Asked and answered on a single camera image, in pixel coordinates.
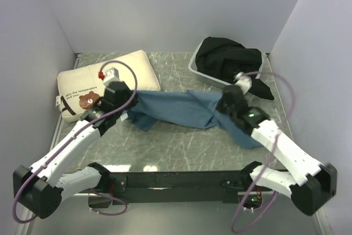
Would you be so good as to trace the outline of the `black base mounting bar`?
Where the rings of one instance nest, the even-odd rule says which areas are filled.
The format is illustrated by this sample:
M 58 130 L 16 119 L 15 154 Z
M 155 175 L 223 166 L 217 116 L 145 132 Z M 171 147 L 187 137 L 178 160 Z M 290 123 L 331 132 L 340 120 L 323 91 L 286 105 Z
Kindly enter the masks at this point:
M 94 187 L 130 203 L 221 201 L 238 203 L 252 183 L 242 171 L 118 172 Z

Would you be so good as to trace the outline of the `grey plastic basket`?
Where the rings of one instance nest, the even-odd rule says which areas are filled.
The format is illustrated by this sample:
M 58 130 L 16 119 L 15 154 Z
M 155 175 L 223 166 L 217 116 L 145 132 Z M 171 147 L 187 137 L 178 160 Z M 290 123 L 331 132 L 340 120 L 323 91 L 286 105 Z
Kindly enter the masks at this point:
M 265 54 L 256 48 L 223 37 L 207 37 L 191 56 L 189 70 L 199 81 L 223 88 L 234 83 L 240 72 L 257 72 L 262 69 Z

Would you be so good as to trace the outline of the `black cloth in basket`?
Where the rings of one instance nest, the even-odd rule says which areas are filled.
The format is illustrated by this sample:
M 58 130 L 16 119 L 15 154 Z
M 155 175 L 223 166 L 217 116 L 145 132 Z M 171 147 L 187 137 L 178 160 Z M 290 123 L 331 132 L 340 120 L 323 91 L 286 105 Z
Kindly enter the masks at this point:
M 251 73 L 249 93 L 261 99 L 274 100 L 270 87 L 259 77 L 263 58 L 256 48 L 246 48 L 224 37 L 207 37 L 196 52 L 195 65 L 198 72 L 230 84 L 235 83 L 237 74 Z

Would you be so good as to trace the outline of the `blue fabric pillowcase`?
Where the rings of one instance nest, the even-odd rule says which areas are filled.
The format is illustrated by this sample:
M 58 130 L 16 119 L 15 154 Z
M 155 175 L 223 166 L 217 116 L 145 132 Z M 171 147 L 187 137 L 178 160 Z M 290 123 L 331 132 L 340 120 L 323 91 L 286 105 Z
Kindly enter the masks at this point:
M 139 90 L 137 96 L 138 103 L 126 112 L 128 119 L 140 130 L 148 131 L 157 121 L 195 129 L 218 127 L 225 130 L 244 149 L 262 147 L 262 144 L 244 133 L 228 115 L 216 110 L 222 97 L 220 92 Z

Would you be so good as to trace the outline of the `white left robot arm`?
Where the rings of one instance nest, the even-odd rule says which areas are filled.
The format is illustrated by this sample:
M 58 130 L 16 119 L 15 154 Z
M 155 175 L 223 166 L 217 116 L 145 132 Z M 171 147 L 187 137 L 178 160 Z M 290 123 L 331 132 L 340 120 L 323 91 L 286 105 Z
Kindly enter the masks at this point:
M 136 90 L 130 90 L 123 81 L 110 82 L 104 95 L 81 115 L 62 141 L 30 167 L 19 166 L 13 173 L 12 214 L 16 222 L 23 223 L 16 213 L 18 204 L 30 210 L 34 218 L 45 219 L 76 193 L 110 189 L 110 171 L 97 162 L 76 173 L 65 174 L 65 170 L 137 102 Z

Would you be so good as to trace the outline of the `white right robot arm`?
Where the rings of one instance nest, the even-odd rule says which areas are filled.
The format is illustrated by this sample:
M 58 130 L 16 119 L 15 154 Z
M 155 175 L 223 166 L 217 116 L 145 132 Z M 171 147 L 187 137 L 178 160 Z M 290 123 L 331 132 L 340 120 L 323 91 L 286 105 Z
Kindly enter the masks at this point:
M 223 88 L 217 111 L 227 115 L 238 129 L 265 147 L 286 168 L 281 172 L 252 162 L 242 170 L 241 183 L 245 189 L 254 190 L 258 186 L 272 189 L 289 197 L 308 216 L 335 196 L 337 169 L 311 157 L 265 111 L 249 106 L 240 87 Z

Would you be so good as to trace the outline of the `cream pillow with bear print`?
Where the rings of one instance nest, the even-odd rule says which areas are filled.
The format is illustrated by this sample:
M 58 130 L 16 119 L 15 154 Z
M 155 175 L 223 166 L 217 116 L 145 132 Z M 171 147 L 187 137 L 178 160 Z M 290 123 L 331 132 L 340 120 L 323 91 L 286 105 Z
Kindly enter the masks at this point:
M 139 90 L 160 91 L 161 87 L 152 65 L 143 50 L 135 51 L 116 60 L 126 63 L 136 74 Z M 57 76 L 56 105 L 66 122 L 75 122 L 101 96 L 105 86 L 98 78 L 101 65 L 96 63 L 78 69 L 60 72 Z

